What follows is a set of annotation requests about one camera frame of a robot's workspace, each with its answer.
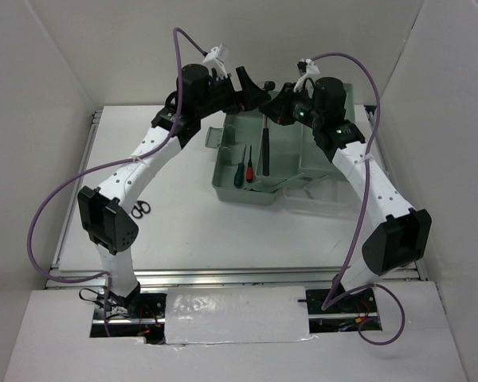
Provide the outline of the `red handled screwdriver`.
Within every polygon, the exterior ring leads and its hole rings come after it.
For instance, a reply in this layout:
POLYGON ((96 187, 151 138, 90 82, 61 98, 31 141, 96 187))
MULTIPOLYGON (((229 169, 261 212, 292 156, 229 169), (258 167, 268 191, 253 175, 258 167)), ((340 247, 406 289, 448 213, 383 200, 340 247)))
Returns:
POLYGON ((248 183, 252 183, 254 181, 254 171, 253 171, 253 160, 252 160, 252 151, 253 147, 251 146, 249 148, 249 160, 246 168, 246 173, 245 173, 245 180, 248 183))

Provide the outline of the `black handled scissors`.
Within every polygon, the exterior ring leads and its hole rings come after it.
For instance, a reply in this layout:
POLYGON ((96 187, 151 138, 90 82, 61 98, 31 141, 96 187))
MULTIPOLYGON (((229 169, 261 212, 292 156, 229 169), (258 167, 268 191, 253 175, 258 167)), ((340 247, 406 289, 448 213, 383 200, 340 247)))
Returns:
POLYGON ((137 200, 131 210, 131 215, 135 219, 142 219, 151 212, 151 206, 148 202, 137 200))

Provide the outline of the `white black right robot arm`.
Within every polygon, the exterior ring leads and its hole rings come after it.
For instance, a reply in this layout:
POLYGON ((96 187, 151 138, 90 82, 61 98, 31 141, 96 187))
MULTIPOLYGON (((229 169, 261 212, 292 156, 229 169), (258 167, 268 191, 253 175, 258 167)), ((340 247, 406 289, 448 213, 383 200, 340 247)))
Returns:
POLYGON ((260 111, 281 126, 309 127, 315 144, 351 184, 362 201, 359 221, 370 218, 374 231, 362 245, 362 256, 346 260, 332 282, 323 308, 333 305, 347 312, 359 301, 361 287, 373 284, 395 268, 422 258, 432 223, 393 186, 370 154, 359 128, 346 118, 347 94, 341 80, 323 77, 308 92, 298 83, 286 83, 260 111))

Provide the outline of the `small hammer black handle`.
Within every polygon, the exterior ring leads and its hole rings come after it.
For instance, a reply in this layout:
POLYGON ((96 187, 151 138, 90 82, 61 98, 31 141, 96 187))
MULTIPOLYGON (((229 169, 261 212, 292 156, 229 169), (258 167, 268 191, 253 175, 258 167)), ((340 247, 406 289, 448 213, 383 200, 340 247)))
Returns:
POLYGON ((268 117, 263 115, 263 130, 262 130, 262 174, 267 177, 270 174, 270 146, 269 146, 269 131, 268 131, 268 117))

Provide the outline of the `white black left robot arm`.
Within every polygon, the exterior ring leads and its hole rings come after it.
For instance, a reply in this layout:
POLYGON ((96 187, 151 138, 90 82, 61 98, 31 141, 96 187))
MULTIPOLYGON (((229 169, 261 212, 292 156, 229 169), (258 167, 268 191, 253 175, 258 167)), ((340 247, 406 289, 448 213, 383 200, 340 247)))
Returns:
POLYGON ((77 195, 83 229, 96 245, 103 268, 111 276, 109 298, 125 318, 141 308, 140 284, 132 264, 131 246, 139 227, 131 212, 150 181, 200 131, 201 121, 218 111, 237 114, 267 103, 275 84, 257 86, 244 68, 236 70, 241 90, 229 76, 218 78, 213 69, 188 64, 178 75, 176 89, 151 122, 146 136, 123 164, 105 181, 77 195))

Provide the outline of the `large green handled screwdriver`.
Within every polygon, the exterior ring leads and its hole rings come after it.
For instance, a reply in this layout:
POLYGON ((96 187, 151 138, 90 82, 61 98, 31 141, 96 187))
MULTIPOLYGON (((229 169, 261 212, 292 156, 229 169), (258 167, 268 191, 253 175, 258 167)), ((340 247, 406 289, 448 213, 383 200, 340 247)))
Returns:
POLYGON ((242 158, 237 164, 237 170, 236 173, 234 174, 233 178, 233 185, 237 188, 240 189, 243 185, 244 182, 244 175, 245 175, 245 151, 246 147, 243 149, 243 154, 242 158))

